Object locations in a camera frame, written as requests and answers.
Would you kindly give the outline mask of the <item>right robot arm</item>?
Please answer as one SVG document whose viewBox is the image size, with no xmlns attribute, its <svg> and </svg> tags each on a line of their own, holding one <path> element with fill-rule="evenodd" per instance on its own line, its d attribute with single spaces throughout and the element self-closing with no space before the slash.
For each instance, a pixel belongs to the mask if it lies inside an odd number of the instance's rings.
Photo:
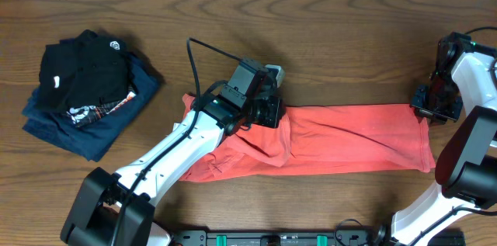
<svg viewBox="0 0 497 246">
<path fill-rule="evenodd" d="M 417 88 L 410 106 L 418 117 L 444 124 L 466 115 L 440 153 L 434 183 L 379 229 L 375 245 L 463 245 L 447 227 L 469 214 L 493 217 L 496 204 L 496 49 L 470 33 L 443 37 L 429 85 Z"/>
</svg>

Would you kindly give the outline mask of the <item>red orange t-shirt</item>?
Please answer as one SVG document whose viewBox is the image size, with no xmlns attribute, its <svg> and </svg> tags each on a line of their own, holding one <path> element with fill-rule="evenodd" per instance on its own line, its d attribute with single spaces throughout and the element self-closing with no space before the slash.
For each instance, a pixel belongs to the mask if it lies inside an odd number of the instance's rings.
<svg viewBox="0 0 497 246">
<path fill-rule="evenodd" d="M 435 166 L 428 123 L 407 104 L 288 106 L 276 129 L 253 125 L 239 130 L 181 179 L 429 172 Z"/>
</svg>

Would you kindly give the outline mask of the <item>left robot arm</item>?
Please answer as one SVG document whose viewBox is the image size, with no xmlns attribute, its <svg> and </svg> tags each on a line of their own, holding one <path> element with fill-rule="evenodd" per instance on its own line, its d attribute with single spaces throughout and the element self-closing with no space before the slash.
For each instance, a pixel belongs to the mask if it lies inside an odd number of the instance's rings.
<svg viewBox="0 0 497 246">
<path fill-rule="evenodd" d="M 204 94 L 183 121 L 147 154 L 113 174 L 96 168 L 84 179 L 60 238 L 67 245 L 167 245 L 171 236 L 154 222 L 155 207 L 179 178 L 242 126 L 275 128 L 281 98 Z"/>
</svg>

